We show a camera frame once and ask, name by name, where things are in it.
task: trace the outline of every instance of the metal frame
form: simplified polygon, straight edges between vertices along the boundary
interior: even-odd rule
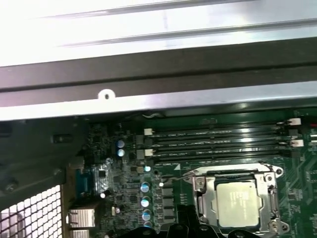
[[[232,111],[252,110],[260,103],[268,108],[316,104],[317,81],[212,89],[181,93],[105,98],[0,108],[0,120],[41,119],[66,116],[123,113],[190,107],[230,107]]]
[[[216,77],[213,77],[214,74],[317,65],[316,45],[317,37],[314,37],[0,67],[0,78],[5,79],[0,82],[0,92],[58,90],[61,87],[91,86],[98,83],[109,83],[113,87],[116,85],[115,82],[131,84],[136,80],[142,83],[142,80],[153,79],[166,79],[167,83],[177,77],[191,75],[192,79],[208,75],[209,82],[205,82],[204,85],[209,89],[220,84],[216,81]],[[243,78],[239,78],[238,81],[241,81],[239,86],[250,85],[245,83]],[[184,91],[183,84],[188,84],[187,81],[182,83],[183,80],[183,78],[178,80],[179,91]],[[235,83],[231,81],[222,83],[220,87],[234,87]],[[192,90],[201,89],[197,88],[199,84],[197,86],[192,84],[191,87]],[[117,94],[129,96],[126,91]]]
[[[315,0],[45,4],[28,12],[9,2],[0,8],[10,22],[2,28],[1,66],[317,36]]]
[[[2,167],[18,185],[10,193],[0,191],[0,211],[65,182],[66,165],[77,159],[86,139],[83,119],[56,118],[10,121],[12,132],[0,137],[0,179]],[[55,144],[54,134],[71,134],[72,141]]]

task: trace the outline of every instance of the black ram slot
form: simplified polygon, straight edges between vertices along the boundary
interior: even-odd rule
[[[250,134],[254,132],[273,132],[276,131],[276,126],[259,126],[259,127],[247,127],[247,128],[228,128],[228,129],[213,129],[213,130],[193,130],[193,131],[177,131],[175,133],[156,133],[153,135],[147,135],[146,138],[171,138],[171,137],[183,137],[183,136],[215,136],[225,134]]]
[[[161,153],[163,151],[175,151],[175,150],[204,150],[204,149],[226,149],[245,146],[278,146],[278,141],[262,141],[262,142],[249,142],[249,143],[223,143],[223,144],[210,144],[210,145],[196,145],[196,146],[179,146],[179,147],[159,147],[154,148],[155,153]]]
[[[210,140],[184,140],[184,141],[169,141],[169,142],[158,142],[152,144],[146,148],[157,149],[157,148],[177,148],[177,147],[214,147],[223,144],[236,144],[236,143],[253,143],[253,142],[268,142],[278,141],[280,137],[273,135],[257,136],[257,137],[229,137],[222,139],[210,139]]]
[[[275,151],[278,150],[278,146],[244,146],[244,147],[234,147],[234,148],[223,148],[214,150],[181,150],[173,152],[157,152],[152,156],[147,158],[173,158],[173,157],[197,157],[197,156],[213,156],[216,154],[239,154],[239,153],[252,153],[252,152],[265,152],[265,151]]]
[[[154,143],[171,143],[173,141],[183,140],[220,140],[226,138],[245,138],[245,137],[256,137],[256,136],[277,136],[276,131],[266,132],[255,132],[246,134],[219,134],[219,135],[201,135],[201,136],[181,136],[181,137],[170,137],[170,138],[151,138]]]
[[[238,157],[219,157],[219,158],[210,158],[210,157],[205,157],[205,158],[197,158],[197,160],[199,161],[206,161],[206,162],[210,162],[210,164],[212,165],[223,165],[223,164],[249,164],[249,163],[258,163],[258,162],[267,162],[269,163],[270,160],[279,157],[279,155],[277,155],[274,153],[268,153],[267,155],[253,155],[253,156],[238,156]],[[188,158],[171,158],[171,160],[164,158],[163,160],[161,159],[155,159],[154,162],[155,164],[160,164],[160,163],[173,163],[173,162],[186,162],[186,161],[194,161],[196,160],[196,158],[193,159],[188,159]]]
[[[246,127],[258,127],[258,126],[271,126],[277,127],[275,121],[270,122],[239,122],[235,124],[208,124],[208,125],[198,125],[185,128],[156,128],[157,133],[175,133],[178,131],[197,131],[197,130],[211,130],[211,129],[226,129],[226,128],[246,128]]]
[[[245,152],[245,153],[229,153],[229,154],[217,154],[217,155],[205,155],[205,156],[187,156],[187,157],[165,157],[165,158],[153,158],[151,159],[154,164],[158,163],[176,163],[186,161],[221,161],[221,160],[237,160],[242,158],[256,158],[256,157],[268,157],[279,156],[279,151],[263,151],[263,152]]]

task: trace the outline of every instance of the ventilation grille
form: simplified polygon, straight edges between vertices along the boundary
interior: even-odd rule
[[[0,213],[0,238],[62,238],[60,186]]]

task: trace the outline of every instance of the screw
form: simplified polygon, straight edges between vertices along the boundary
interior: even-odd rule
[[[206,226],[206,225],[201,225],[201,226],[200,226],[200,230],[202,230],[202,231],[207,231],[207,230],[208,230],[208,226]]]
[[[196,184],[197,185],[203,185],[204,184],[204,180],[202,178],[198,178],[198,179],[196,179]]]
[[[60,174],[61,173],[61,169],[55,169],[54,170],[54,175],[58,175],[58,174]]]
[[[11,182],[5,187],[5,192],[13,192],[18,187],[18,184],[16,182]]]
[[[271,224],[270,224],[271,228],[274,230],[274,231],[277,231],[277,223],[275,221],[272,221]]]
[[[236,232],[234,234],[237,238],[244,238],[244,234],[242,232]]]

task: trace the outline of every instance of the microchip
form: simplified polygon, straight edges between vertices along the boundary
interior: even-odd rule
[[[220,226],[253,227],[259,223],[262,205],[253,182],[220,183],[216,190]]]
[[[174,200],[172,198],[164,198],[163,199],[163,205],[164,206],[173,206]]]
[[[164,209],[163,213],[164,213],[164,216],[170,216],[170,217],[174,216],[173,209]]]
[[[137,157],[134,153],[129,154],[129,160],[135,160]]]
[[[113,181],[114,182],[120,182],[121,181],[121,177],[120,176],[114,176],[113,177]]]
[[[106,172],[104,170],[99,170],[98,176],[100,178],[105,178],[106,177]]]
[[[143,145],[144,143],[144,135],[136,135],[136,144]]]
[[[145,159],[144,150],[137,150],[137,159],[138,159],[138,160],[143,160],[143,159]]]
[[[172,196],[173,188],[163,188],[162,193],[163,193],[163,196]]]
[[[116,224],[118,226],[123,226],[125,224],[125,221],[123,219],[119,219],[119,220],[116,221]]]
[[[138,202],[138,197],[135,195],[130,196],[130,202]]]
[[[100,142],[100,136],[94,136],[93,143],[98,143],[98,142]]]

